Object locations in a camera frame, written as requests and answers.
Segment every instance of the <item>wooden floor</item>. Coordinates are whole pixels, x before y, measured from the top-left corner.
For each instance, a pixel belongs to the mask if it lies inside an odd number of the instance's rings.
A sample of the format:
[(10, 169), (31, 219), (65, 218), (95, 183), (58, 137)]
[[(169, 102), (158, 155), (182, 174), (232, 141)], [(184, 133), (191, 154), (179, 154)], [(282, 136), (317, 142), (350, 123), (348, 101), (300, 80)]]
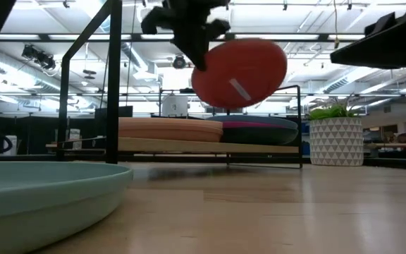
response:
[(38, 253), (406, 254), (406, 170), (130, 167), (114, 213)]

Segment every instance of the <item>pipe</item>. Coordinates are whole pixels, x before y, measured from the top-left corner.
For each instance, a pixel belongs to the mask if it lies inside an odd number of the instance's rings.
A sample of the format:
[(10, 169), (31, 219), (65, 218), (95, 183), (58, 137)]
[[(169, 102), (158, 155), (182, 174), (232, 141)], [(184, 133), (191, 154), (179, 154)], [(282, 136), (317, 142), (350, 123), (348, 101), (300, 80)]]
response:
[[(25, 78), (31, 78), (39, 85), (43, 85), (42, 88), (35, 89), (37, 93), (49, 93), (60, 90), (59, 80), (55, 79), (54, 77), (49, 77), (48, 75), (37, 70), (36, 68), (33, 68), (27, 64), (23, 64), (18, 60), (12, 58), (11, 56), (7, 56), (0, 52), (0, 69), (4, 70), (5, 72), (9, 72), (7, 68), (18, 70), (16, 71), (16, 73), (20, 74), (21, 77), (24, 76)], [(82, 93), (81, 90), (71, 86), (70, 92)], [(99, 103), (99, 100), (94, 97), (90, 97), (87, 100), (91, 103)]]
[[(317, 3), (316, 3), (316, 5), (315, 5), (314, 7), (317, 7), (320, 3), (321, 3), (321, 0), (318, 0)], [(302, 23), (299, 25), (299, 28), (297, 29), (296, 32), (300, 32), (300, 30), (303, 28), (303, 26), (304, 26), (304, 25), (307, 23), (307, 21), (309, 20), (309, 17), (311, 16), (311, 14), (313, 14), (313, 11), (314, 11), (314, 9), (311, 10), (311, 11), (308, 13), (307, 17), (306, 17), (306, 18), (302, 21)], [(288, 42), (288, 43), (286, 44), (286, 46), (283, 48), (283, 51), (284, 51), (284, 52), (286, 52), (286, 49), (289, 47), (289, 45), (290, 45), (290, 42)]]
[[(83, 5), (88, 5), (88, 4), (92, 4), (92, 3), (87, 3), (84, 2), (83, 0), (80, 0)], [(105, 2), (105, 0), (98, 0), (101, 5), (103, 5), (103, 3)], [(106, 32), (109, 33), (111, 30), (111, 17), (107, 18), (100, 26), (100, 28)], [(146, 64), (146, 62), (140, 57), (140, 55), (134, 50), (131, 49), (131, 44), (124, 42), (121, 44), (121, 51), (125, 54), (125, 56), (131, 60), (131, 62), (134, 64), (135, 67), (143, 70), (143, 71), (148, 71), (148, 65)]]
[[(330, 3), (328, 3), (327, 6), (329, 7), (332, 2), (333, 2), (333, 0), (330, 1)], [(333, 10), (333, 12), (330, 14), (330, 16), (322, 23), (321, 26), (319, 26), (319, 28), (318, 28), (315, 32), (318, 32), (318, 31), (325, 25), (325, 23), (327, 23), (327, 21), (328, 21), (334, 14), (335, 14), (335, 11)], [(317, 16), (317, 18), (316, 18), (316, 19), (313, 21), (313, 23), (309, 26), (309, 28), (307, 29), (307, 31), (308, 31), (310, 28), (312, 28), (312, 26), (316, 23), (316, 21), (317, 21), (321, 16), (322, 16), (322, 12)], [(321, 50), (321, 52), (322, 52), (322, 51), (325, 50), (325, 49), (324, 49), (324, 47), (321, 46), (320, 50)]]
[(316, 57), (318, 57), (322, 53), (322, 49), (318, 50), (303, 66), (308, 66)]

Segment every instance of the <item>wall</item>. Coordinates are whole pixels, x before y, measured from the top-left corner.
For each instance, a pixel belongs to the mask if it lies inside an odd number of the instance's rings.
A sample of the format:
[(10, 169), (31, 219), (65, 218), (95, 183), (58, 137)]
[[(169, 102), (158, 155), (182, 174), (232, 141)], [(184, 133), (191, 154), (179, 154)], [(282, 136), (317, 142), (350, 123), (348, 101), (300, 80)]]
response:
[(383, 106), (373, 108), (368, 116), (362, 117), (363, 128), (398, 125), (398, 131), (406, 131), (406, 104), (405, 102), (391, 104), (391, 112), (384, 113)]
[(247, 113), (286, 113), (287, 102), (262, 102), (251, 107), (244, 108)]

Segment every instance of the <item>black metal frame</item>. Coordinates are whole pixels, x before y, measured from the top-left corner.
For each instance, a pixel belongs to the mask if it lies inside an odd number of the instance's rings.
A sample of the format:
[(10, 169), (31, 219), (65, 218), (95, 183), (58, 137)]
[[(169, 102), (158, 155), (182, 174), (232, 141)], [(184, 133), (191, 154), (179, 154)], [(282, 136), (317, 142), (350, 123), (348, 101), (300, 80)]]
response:
[(64, 158), (64, 142), (67, 129), (68, 83), (70, 81), (70, 60), (78, 50), (88, 41), (98, 27), (111, 16), (111, 31), (109, 38), (109, 74), (108, 74), (108, 100), (107, 100), (107, 137), (106, 137), (106, 163), (118, 163), (118, 93), (120, 86), (120, 58), (121, 58), (121, 23), (122, 1), (107, 0), (98, 13), (74, 41), (70, 49), (62, 58), (61, 95), (59, 107), (58, 151), (57, 159)]
[[(303, 169), (303, 149), (302, 149), (302, 107), (301, 107), (301, 93), (300, 93), (300, 86), (299, 85), (291, 85), (288, 87), (283, 87), (283, 88), (278, 88), (276, 91), (279, 90), (287, 90), (291, 88), (296, 88), (297, 89), (297, 124), (298, 124), (298, 134), (297, 134), (297, 142), (299, 144), (299, 152), (298, 152), (298, 164), (300, 171)], [(178, 90), (159, 90), (159, 116), (161, 116), (161, 103), (162, 103), (162, 95), (163, 92), (174, 92)], [(227, 115), (230, 115), (230, 110), (227, 110), (226, 112)], [(271, 168), (283, 168), (283, 169), (289, 169), (292, 167), (280, 167), (280, 166), (256, 166), (256, 165), (248, 165), (248, 164), (233, 164), (231, 163), (232, 157), (231, 154), (227, 153), (226, 154), (226, 164), (227, 166), (233, 165), (233, 166), (245, 166), (245, 167), (271, 167)]]

